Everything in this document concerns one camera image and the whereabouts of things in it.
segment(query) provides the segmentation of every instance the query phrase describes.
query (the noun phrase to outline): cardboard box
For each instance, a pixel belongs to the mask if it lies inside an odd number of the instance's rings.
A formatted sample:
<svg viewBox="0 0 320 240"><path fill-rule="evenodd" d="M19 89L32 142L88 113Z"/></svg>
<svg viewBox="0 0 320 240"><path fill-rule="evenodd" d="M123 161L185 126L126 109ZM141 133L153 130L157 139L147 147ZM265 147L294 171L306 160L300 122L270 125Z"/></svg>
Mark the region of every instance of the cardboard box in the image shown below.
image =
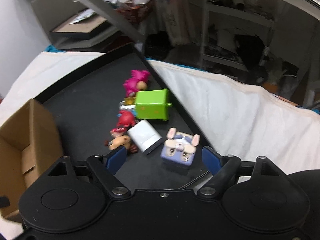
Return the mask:
<svg viewBox="0 0 320 240"><path fill-rule="evenodd" d="M10 200L1 208L8 220L21 222L22 193L60 156L59 132L51 113L31 99L0 127L0 195Z"/></svg>

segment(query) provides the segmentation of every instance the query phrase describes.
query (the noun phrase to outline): shelf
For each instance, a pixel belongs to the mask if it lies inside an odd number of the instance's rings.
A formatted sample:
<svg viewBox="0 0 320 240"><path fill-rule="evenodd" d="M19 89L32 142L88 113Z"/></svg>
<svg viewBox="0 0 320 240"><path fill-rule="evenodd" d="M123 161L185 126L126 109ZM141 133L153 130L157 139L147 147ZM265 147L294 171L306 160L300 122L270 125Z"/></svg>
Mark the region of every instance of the shelf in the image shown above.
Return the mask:
<svg viewBox="0 0 320 240"><path fill-rule="evenodd" d="M248 71L247 68L245 67L245 65L238 63L238 62L235 62L235 61L232 61L232 60L229 60L229 59L225 59L225 58L217 57L217 56L210 56L207 54L202 54L201 57L203 60L208 60L208 61L212 61L215 63L223 64L223 65L226 65L229 67L234 67L234 68L237 68L237 69L240 69L243 71Z"/></svg>
<svg viewBox="0 0 320 240"><path fill-rule="evenodd" d="M265 17L258 14L248 13L245 11L233 9L230 7L215 5L212 3L207 3L206 5L207 5L208 11L234 16L234 17L241 18L250 22L254 22L266 27L270 27L273 22L272 20L267 20Z"/></svg>

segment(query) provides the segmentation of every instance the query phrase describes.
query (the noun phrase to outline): white wall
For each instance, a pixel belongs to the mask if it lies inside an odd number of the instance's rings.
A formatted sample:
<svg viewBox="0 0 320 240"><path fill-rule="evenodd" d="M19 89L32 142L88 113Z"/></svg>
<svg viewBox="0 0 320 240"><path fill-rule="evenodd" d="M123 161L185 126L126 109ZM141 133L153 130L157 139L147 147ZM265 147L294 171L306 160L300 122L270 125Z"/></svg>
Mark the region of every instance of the white wall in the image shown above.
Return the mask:
<svg viewBox="0 0 320 240"><path fill-rule="evenodd" d="M50 42L33 14L31 0L0 0L0 94L5 96L28 64Z"/></svg>

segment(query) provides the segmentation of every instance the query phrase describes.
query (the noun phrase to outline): blue gripper pad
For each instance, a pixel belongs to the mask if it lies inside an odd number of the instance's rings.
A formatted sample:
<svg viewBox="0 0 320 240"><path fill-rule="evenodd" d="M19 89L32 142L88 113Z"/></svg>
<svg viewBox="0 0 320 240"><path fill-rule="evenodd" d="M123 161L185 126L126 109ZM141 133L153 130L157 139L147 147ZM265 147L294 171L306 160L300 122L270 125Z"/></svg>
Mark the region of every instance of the blue gripper pad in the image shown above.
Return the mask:
<svg viewBox="0 0 320 240"><path fill-rule="evenodd" d="M217 174L222 167L218 156L219 154L211 148L204 147L202 149L202 162L207 166L212 175Z"/></svg>
<svg viewBox="0 0 320 240"><path fill-rule="evenodd" d="M120 146L114 149L114 153L111 153L111 157L108 158L106 168L108 171L115 175L121 168L127 158L127 149L124 146Z"/></svg>

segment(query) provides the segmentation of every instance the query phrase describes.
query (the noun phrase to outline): toy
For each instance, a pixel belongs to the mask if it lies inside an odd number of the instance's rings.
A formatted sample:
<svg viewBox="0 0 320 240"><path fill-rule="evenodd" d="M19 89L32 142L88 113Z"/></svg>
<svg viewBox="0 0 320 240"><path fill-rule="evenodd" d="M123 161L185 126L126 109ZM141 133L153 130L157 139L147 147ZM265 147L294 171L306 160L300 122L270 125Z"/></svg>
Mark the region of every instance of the toy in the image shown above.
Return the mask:
<svg viewBox="0 0 320 240"><path fill-rule="evenodd" d="M168 90L140 91L136 95L136 112L139 119L168 120Z"/></svg>
<svg viewBox="0 0 320 240"><path fill-rule="evenodd" d="M132 78L127 79L123 86L126 90L126 97L134 97L136 92L146 90L150 73L147 70L132 70Z"/></svg>
<svg viewBox="0 0 320 240"><path fill-rule="evenodd" d="M164 162L189 169L199 140L198 134L192 136L177 132L176 128L170 128L160 156Z"/></svg>
<svg viewBox="0 0 320 240"><path fill-rule="evenodd" d="M133 105L133 106L131 106L131 105L129 105L129 106L126 106L125 104L124 104L124 101L122 101L122 102L120 102L120 104L119 104L119 110L126 110L126 111L129 111L129 112L131 112L135 117L137 116L137 113L136 113L136 106L135 105Z"/></svg>
<svg viewBox="0 0 320 240"><path fill-rule="evenodd" d="M120 110L119 114L121 114L121 116L119 117L117 127L123 126L127 128L136 124L135 117L131 112L126 110Z"/></svg>
<svg viewBox="0 0 320 240"><path fill-rule="evenodd" d="M124 105L125 106L134 106L135 100L136 100L136 98L133 98L133 97L124 98Z"/></svg>
<svg viewBox="0 0 320 240"><path fill-rule="evenodd" d="M117 138L119 136L123 136L123 134L127 131L126 128L114 128L110 131L110 134L113 138Z"/></svg>
<svg viewBox="0 0 320 240"><path fill-rule="evenodd" d="M110 142L105 141L105 146L108 146L109 150L114 150L120 145L124 146L130 153L138 152L137 146L131 143L131 138L127 135L118 136Z"/></svg>
<svg viewBox="0 0 320 240"><path fill-rule="evenodd" d="M160 134L147 120L138 122L128 130L128 134L145 155L149 154L163 142Z"/></svg>

